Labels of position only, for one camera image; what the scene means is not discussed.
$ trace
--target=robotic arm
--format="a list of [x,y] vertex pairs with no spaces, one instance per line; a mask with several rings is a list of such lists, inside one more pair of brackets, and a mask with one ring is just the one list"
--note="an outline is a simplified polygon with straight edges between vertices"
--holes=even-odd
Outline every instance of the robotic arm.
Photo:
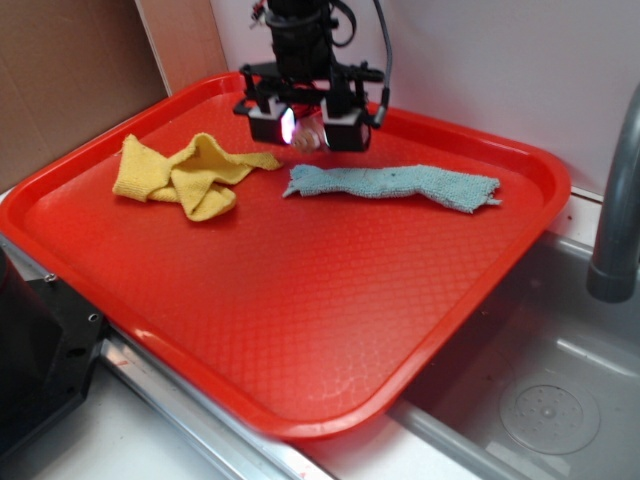
[[[387,68],[383,73],[368,67],[339,63],[334,47],[346,47],[356,33],[356,17],[342,0],[261,0],[253,19],[264,18],[271,29],[275,62],[244,65],[245,98],[234,113],[249,118],[254,140],[291,143],[295,123],[305,116],[322,113],[327,145],[332,151],[364,152],[371,140],[371,127],[379,128],[389,105],[391,44],[379,0],[373,0],[385,38]],[[339,10],[351,24],[351,36],[338,43],[333,30]],[[328,82],[326,89],[316,81]],[[384,83],[375,114],[367,109],[366,82]]]

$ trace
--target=yellow cloth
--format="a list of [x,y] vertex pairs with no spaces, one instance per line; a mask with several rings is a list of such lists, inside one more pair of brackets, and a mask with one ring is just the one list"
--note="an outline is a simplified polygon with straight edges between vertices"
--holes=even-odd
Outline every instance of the yellow cloth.
[[270,153],[230,154],[206,133],[169,158],[129,135],[113,193],[141,202],[148,199],[182,204],[189,219],[208,220],[233,208],[236,195],[219,185],[235,185],[254,168],[275,170],[282,164]]

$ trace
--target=metal edge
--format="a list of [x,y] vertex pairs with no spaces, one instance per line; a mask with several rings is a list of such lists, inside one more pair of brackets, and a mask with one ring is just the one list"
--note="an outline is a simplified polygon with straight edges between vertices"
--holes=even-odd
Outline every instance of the metal edge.
[[247,428],[124,335],[112,331],[101,356],[227,478],[335,479],[290,445]]
[[517,470],[472,443],[444,423],[415,407],[398,400],[388,415],[411,433],[433,446],[459,465],[486,480],[529,480]]
[[54,275],[24,253],[2,233],[0,233],[0,247],[7,252],[7,255],[9,255],[9,258],[14,262],[25,280],[52,278],[51,275]]

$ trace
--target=cardboard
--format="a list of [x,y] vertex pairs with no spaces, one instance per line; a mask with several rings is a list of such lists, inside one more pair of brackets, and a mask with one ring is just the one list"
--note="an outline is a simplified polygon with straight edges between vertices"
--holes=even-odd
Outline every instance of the cardboard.
[[0,191],[165,96],[134,2],[0,2]]
[[209,0],[136,0],[136,5],[169,94],[227,71]]

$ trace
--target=wire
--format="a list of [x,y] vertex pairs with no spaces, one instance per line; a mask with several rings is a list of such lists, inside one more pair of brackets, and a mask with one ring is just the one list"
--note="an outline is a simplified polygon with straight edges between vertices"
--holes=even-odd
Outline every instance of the wire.
[[393,64],[393,51],[391,50],[391,39],[389,38],[389,30],[387,29],[387,22],[384,19],[384,13],[380,6],[379,0],[373,0],[378,12],[378,18],[380,19],[380,27],[382,28],[382,35],[384,37],[384,45],[387,49],[387,67],[384,72],[384,87],[389,88],[391,81],[391,66]]
[[351,10],[341,0],[329,0],[329,3],[331,4],[331,12],[333,12],[335,8],[338,8],[338,10],[340,10],[344,14],[344,16],[347,17],[349,22],[351,22],[351,36],[347,40],[345,40],[344,42],[336,42],[333,39],[331,40],[331,43],[333,43],[335,47],[344,48],[349,45],[353,41],[353,37],[356,36],[356,16],[353,14],[353,10]]

